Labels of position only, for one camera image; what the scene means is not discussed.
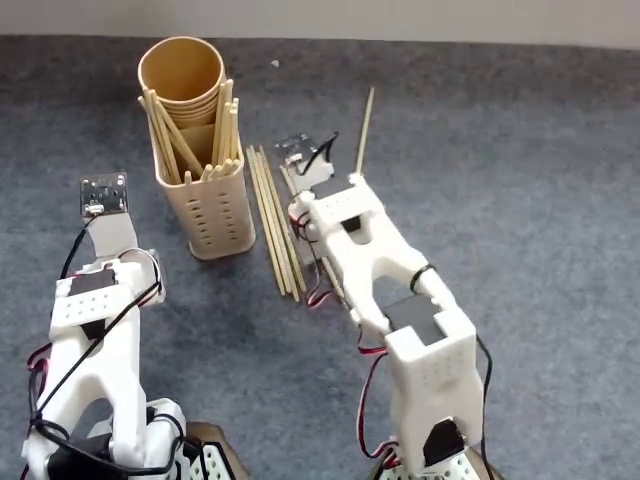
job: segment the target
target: beige plastic container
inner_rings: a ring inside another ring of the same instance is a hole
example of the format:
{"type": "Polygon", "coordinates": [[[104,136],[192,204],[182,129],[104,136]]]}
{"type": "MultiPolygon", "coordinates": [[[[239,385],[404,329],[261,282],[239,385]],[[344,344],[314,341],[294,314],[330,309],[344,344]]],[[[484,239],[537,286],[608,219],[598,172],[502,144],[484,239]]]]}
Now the beige plastic container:
{"type": "Polygon", "coordinates": [[[194,37],[162,40],[138,64],[140,85],[156,91],[169,115],[201,114],[211,105],[215,112],[218,88],[224,78],[220,53],[210,43],[194,37]]]}
{"type": "Polygon", "coordinates": [[[238,145],[240,168],[232,175],[171,185],[166,182],[157,145],[152,143],[156,181],[189,238],[191,253],[200,260],[212,260],[249,250],[256,233],[244,182],[242,146],[238,145]]]}

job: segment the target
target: stacked paper cups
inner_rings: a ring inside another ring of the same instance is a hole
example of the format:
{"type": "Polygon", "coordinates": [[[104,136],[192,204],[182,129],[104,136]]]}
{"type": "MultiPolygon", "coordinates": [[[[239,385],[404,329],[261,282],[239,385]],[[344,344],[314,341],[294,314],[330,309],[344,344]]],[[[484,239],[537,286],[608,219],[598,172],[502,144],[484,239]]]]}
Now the stacked paper cups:
{"type": "Polygon", "coordinates": [[[156,180],[200,259],[249,249],[255,231],[244,182],[239,100],[220,53],[172,37],[140,60],[138,101],[147,112],[156,180]]]}

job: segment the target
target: bamboo skewer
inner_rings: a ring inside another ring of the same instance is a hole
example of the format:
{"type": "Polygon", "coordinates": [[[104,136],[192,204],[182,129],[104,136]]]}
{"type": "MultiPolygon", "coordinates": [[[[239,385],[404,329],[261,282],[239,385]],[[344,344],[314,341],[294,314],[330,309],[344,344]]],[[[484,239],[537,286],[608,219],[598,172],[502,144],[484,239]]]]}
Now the bamboo skewer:
{"type": "Polygon", "coordinates": [[[282,236],[284,237],[284,241],[287,245],[287,250],[289,251],[290,263],[293,266],[296,280],[298,282],[298,285],[300,286],[300,291],[302,293],[305,293],[307,291],[307,285],[304,281],[304,277],[302,276],[302,271],[300,270],[300,262],[298,261],[298,254],[296,253],[296,250],[293,246],[293,242],[291,240],[289,228],[287,227],[288,223],[285,220],[284,212],[282,211],[282,204],[280,203],[280,197],[278,196],[278,190],[276,189],[276,184],[273,181],[273,175],[271,173],[271,169],[269,168],[269,162],[267,161],[267,154],[265,153],[262,145],[260,145],[260,155],[262,155],[264,171],[266,173],[267,181],[269,183],[269,189],[271,190],[271,196],[273,197],[273,202],[276,207],[278,220],[280,221],[282,236]]]}
{"type": "Polygon", "coordinates": [[[271,228],[271,233],[273,235],[274,249],[276,251],[276,258],[278,259],[280,272],[282,273],[284,289],[287,293],[292,293],[294,298],[297,298],[296,301],[299,301],[295,281],[293,280],[293,276],[291,275],[290,269],[287,269],[287,263],[288,263],[287,252],[284,249],[284,244],[283,244],[284,242],[282,241],[282,235],[281,233],[279,233],[279,225],[275,220],[273,199],[271,198],[269,188],[267,187],[267,184],[266,184],[266,179],[264,178],[264,169],[262,168],[261,161],[259,158],[260,154],[256,154],[255,149],[253,147],[249,147],[249,148],[252,151],[254,164],[256,166],[258,185],[260,186],[260,190],[263,195],[262,198],[265,204],[267,220],[271,228]]]}
{"type": "Polygon", "coordinates": [[[280,171],[282,172],[284,183],[287,184],[287,188],[289,189],[289,192],[291,192],[291,196],[295,197],[297,195],[296,187],[293,186],[293,180],[291,180],[291,175],[289,175],[289,171],[282,165],[280,165],[280,171]]]}
{"type": "Polygon", "coordinates": [[[247,160],[249,162],[249,169],[251,171],[251,181],[253,182],[253,189],[258,199],[258,210],[260,212],[260,218],[262,220],[262,226],[264,227],[264,234],[267,239],[267,246],[269,248],[269,255],[271,257],[271,265],[273,266],[273,274],[276,277],[278,288],[280,289],[280,295],[284,295],[284,283],[282,279],[282,272],[278,265],[278,261],[275,254],[275,248],[273,245],[273,238],[271,237],[271,230],[269,228],[264,200],[260,192],[260,185],[258,184],[257,168],[255,165],[255,157],[250,148],[247,148],[247,160]]]}
{"type": "Polygon", "coordinates": [[[369,89],[369,97],[367,98],[367,106],[364,110],[364,119],[362,120],[362,130],[360,131],[360,143],[358,144],[358,156],[356,157],[356,173],[362,174],[362,164],[364,162],[364,149],[367,145],[367,134],[369,133],[369,121],[371,120],[371,109],[373,107],[373,97],[376,88],[369,89]]]}

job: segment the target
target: chopstick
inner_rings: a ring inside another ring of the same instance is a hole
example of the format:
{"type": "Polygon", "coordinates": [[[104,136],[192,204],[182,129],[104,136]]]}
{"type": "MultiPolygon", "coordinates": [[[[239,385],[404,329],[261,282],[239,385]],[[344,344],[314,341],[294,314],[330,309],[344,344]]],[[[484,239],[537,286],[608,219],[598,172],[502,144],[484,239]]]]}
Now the chopstick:
{"type": "Polygon", "coordinates": [[[249,148],[251,148],[253,151],[255,164],[257,167],[256,173],[258,177],[258,184],[260,185],[263,199],[265,200],[265,210],[267,212],[267,219],[269,221],[271,232],[273,234],[276,257],[278,258],[278,264],[282,273],[282,280],[284,282],[285,291],[287,293],[293,294],[293,298],[296,300],[296,302],[298,302],[300,301],[298,288],[296,287],[296,282],[291,271],[291,264],[289,263],[289,257],[287,256],[287,251],[284,246],[282,231],[280,230],[280,225],[275,219],[275,206],[273,203],[273,197],[271,196],[271,191],[267,186],[267,180],[265,178],[263,167],[264,163],[262,162],[261,155],[259,153],[256,153],[252,146],[249,148]]]}
{"type": "Polygon", "coordinates": [[[262,220],[262,226],[264,228],[264,235],[267,239],[267,246],[269,248],[269,256],[271,257],[271,265],[273,267],[273,274],[276,277],[276,282],[278,284],[278,288],[280,289],[280,295],[284,295],[284,282],[282,279],[282,272],[280,270],[280,266],[278,265],[278,260],[276,258],[274,242],[271,234],[271,229],[269,228],[269,221],[267,220],[267,213],[264,198],[262,195],[262,191],[260,190],[260,185],[258,184],[257,177],[257,167],[255,164],[255,156],[254,152],[252,152],[251,148],[247,148],[247,160],[249,162],[249,170],[251,171],[251,181],[253,182],[253,189],[256,193],[256,198],[258,199],[258,210],[260,211],[260,219],[262,220]]]}
{"type": "Polygon", "coordinates": [[[302,276],[302,271],[300,270],[300,262],[298,261],[298,255],[293,246],[293,242],[291,241],[291,235],[289,233],[289,228],[287,227],[287,221],[284,217],[284,212],[282,211],[282,204],[280,203],[280,197],[278,196],[278,190],[276,189],[276,184],[273,181],[273,175],[271,174],[271,169],[269,168],[269,162],[267,160],[267,154],[264,151],[262,145],[260,145],[260,155],[262,156],[263,168],[266,174],[267,182],[269,184],[269,189],[271,191],[271,197],[273,199],[273,203],[276,209],[276,213],[278,215],[278,220],[280,221],[280,229],[282,231],[282,236],[287,245],[287,250],[289,251],[289,263],[293,266],[293,270],[295,273],[295,278],[298,282],[298,286],[300,287],[300,291],[305,293],[307,291],[307,285],[304,281],[304,277],[302,276]]]}
{"type": "Polygon", "coordinates": [[[369,121],[371,120],[371,109],[373,107],[373,96],[376,88],[369,89],[369,97],[364,110],[364,118],[362,119],[362,129],[360,130],[360,143],[358,144],[358,156],[356,157],[356,173],[362,174],[362,164],[364,162],[364,148],[367,145],[367,134],[369,133],[369,121]]]}
{"type": "Polygon", "coordinates": [[[160,100],[158,100],[158,96],[155,92],[151,93],[151,98],[153,99],[156,111],[160,112],[161,118],[159,120],[164,121],[164,123],[169,128],[169,132],[171,133],[171,143],[174,147],[176,147],[176,150],[180,153],[180,155],[182,155],[182,158],[185,159],[189,169],[193,170],[194,173],[198,175],[198,178],[201,178],[203,171],[202,165],[200,165],[200,162],[191,151],[191,148],[189,148],[189,145],[187,145],[187,142],[182,136],[182,133],[180,133],[180,130],[178,130],[178,127],[174,123],[173,119],[164,109],[164,106],[160,103],[160,100]]]}
{"type": "Polygon", "coordinates": [[[156,111],[155,104],[153,102],[153,96],[151,94],[151,90],[145,88],[142,91],[142,95],[144,97],[143,103],[146,105],[145,110],[147,111],[147,114],[151,118],[151,123],[153,124],[154,130],[156,132],[156,139],[158,140],[160,153],[164,157],[164,162],[167,166],[167,173],[169,174],[169,179],[171,180],[171,183],[179,184],[181,183],[180,172],[178,171],[176,158],[175,158],[175,155],[173,154],[173,148],[171,147],[171,142],[169,141],[169,134],[167,133],[164,122],[162,122],[158,118],[158,113],[156,111]]]}
{"type": "Polygon", "coordinates": [[[216,127],[214,129],[213,135],[213,149],[211,150],[211,163],[217,164],[220,159],[220,142],[222,140],[221,137],[221,128],[222,128],[222,118],[223,118],[223,110],[224,106],[227,102],[231,101],[231,97],[233,94],[233,80],[229,79],[226,82],[220,85],[220,89],[218,91],[218,106],[216,109],[216,127]]]}

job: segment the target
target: paper cup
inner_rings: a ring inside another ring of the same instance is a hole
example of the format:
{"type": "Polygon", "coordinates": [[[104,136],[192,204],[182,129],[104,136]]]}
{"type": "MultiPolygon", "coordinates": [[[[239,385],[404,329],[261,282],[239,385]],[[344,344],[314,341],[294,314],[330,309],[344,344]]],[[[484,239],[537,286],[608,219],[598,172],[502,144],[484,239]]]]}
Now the paper cup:
{"type": "Polygon", "coordinates": [[[138,64],[140,85],[155,90],[169,112],[188,113],[192,108],[215,104],[223,77],[220,53],[210,43],[193,37],[162,40],[138,64]]]}
{"type": "Polygon", "coordinates": [[[204,115],[194,115],[192,117],[172,117],[173,122],[179,129],[199,127],[201,125],[211,125],[216,118],[215,110],[204,115]]]}

